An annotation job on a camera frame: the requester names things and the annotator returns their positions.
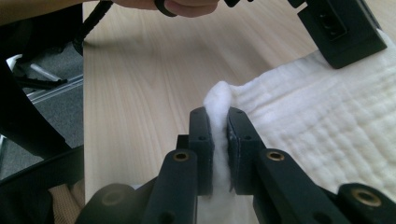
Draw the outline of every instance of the chair leg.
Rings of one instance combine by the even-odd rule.
[[[71,149],[33,106],[5,61],[0,62],[0,96],[0,134],[43,159]]]

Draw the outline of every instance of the quilted towel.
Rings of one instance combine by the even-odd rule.
[[[319,186],[358,182],[396,201],[396,47],[342,69],[319,51],[243,86],[221,81],[204,105],[213,133],[214,194],[198,203],[199,223],[257,223],[252,199],[230,191],[226,116],[244,110],[267,147],[288,152]]]

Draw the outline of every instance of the light wood surface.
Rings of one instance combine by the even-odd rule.
[[[396,39],[396,1],[367,3]],[[95,5],[84,4],[85,17]],[[114,5],[84,46],[86,201],[107,184],[156,176],[218,81],[242,85],[316,50],[298,11],[287,0],[220,2],[187,19]]]

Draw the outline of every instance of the black mechanical part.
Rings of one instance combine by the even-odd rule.
[[[237,108],[228,112],[227,134],[232,185],[237,194],[252,195],[259,179],[253,161],[265,145],[247,114]]]
[[[377,189],[357,183],[342,185],[336,203],[353,223],[396,224],[396,204]]]
[[[289,0],[293,7],[304,1]],[[323,57],[342,68],[387,47],[364,0],[305,0],[298,13]]]
[[[154,178],[137,190],[124,184],[111,184],[98,190],[76,223],[141,223],[155,181]]]
[[[286,152],[262,150],[255,163],[281,223],[350,223]],[[273,215],[265,210],[260,214]]]
[[[161,13],[163,15],[168,16],[168,17],[175,17],[176,16],[176,14],[174,14],[174,13],[168,11],[168,9],[166,9],[165,0],[154,0],[154,4],[155,4],[155,7],[157,7],[158,10],[161,11]]]
[[[187,148],[192,150],[198,158],[198,195],[212,194],[214,145],[210,120],[204,107],[190,112],[189,145]]]
[[[197,185],[195,153],[187,149],[168,153],[148,200],[142,223],[195,223]]]

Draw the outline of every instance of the black plastic bracket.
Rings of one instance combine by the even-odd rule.
[[[190,112],[189,145],[198,158],[198,195],[212,194],[214,145],[210,130],[210,120],[204,107]]]
[[[240,195],[251,195],[254,192],[257,177],[253,160],[264,142],[250,122],[247,114],[231,107],[228,112],[228,155],[232,185]]]
[[[342,68],[387,47],[377,31],[379,24],[364,0],[289,2],[293,7],[307,3],[298,16],[333,68]]]
[[[197,209],[197,157],[187,149],[169,152],[148,200],[142,224],[193,224]]]

